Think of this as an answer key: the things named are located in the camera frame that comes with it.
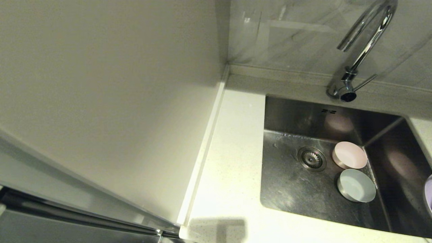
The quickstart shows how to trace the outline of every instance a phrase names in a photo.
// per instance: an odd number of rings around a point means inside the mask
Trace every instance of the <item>sink drain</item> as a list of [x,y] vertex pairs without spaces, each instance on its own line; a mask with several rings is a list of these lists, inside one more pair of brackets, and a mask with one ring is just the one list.
[[300,163],[309,170],[322,171],[325,169],[326,160],[324,155],[314,147],[303,147],[297,154]]

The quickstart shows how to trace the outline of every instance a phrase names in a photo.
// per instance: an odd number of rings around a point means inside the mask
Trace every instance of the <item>bowl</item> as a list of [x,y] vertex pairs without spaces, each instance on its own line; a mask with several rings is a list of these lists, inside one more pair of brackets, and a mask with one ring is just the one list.
[[361,169],[368,162],[363,149],[350,142],[337,143],[332,157],[334,162],[343,169]]
[[432,176],[426,180],[423,198],[425,199],[426,208],[432,217]]
[[376,195],[372,180],[365,173],[355,169],[346,169],[340,174],[337,188],[346,199],[354,202],[370,202]]

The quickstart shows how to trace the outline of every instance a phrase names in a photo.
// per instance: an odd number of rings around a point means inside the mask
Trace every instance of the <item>refrigerator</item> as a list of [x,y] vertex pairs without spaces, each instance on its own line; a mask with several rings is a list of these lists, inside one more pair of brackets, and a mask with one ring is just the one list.
[[1,243],[191,243],[174,233],[107,219],[2,188]]

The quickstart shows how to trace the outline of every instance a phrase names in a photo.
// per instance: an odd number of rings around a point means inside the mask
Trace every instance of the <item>backsplash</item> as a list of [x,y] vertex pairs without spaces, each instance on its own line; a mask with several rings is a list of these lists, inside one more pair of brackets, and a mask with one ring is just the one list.
[[[232,0],[229,61],[288,71],[339,73],[356,55],[352,53],[364,45],[368,30],[349,52],[336,47],[373,2]],[[395,17],[360,66],[359,77],[376,73],[376,81],[432,90],[431,12],[430,0],[399,0]]]

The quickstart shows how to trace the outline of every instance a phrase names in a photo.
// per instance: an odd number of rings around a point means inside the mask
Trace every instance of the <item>purple bowl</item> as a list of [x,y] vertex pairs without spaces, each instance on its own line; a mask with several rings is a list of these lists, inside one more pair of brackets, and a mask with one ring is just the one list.
[[432,217],[432,175],[426,180],[423,196],[429,215]]

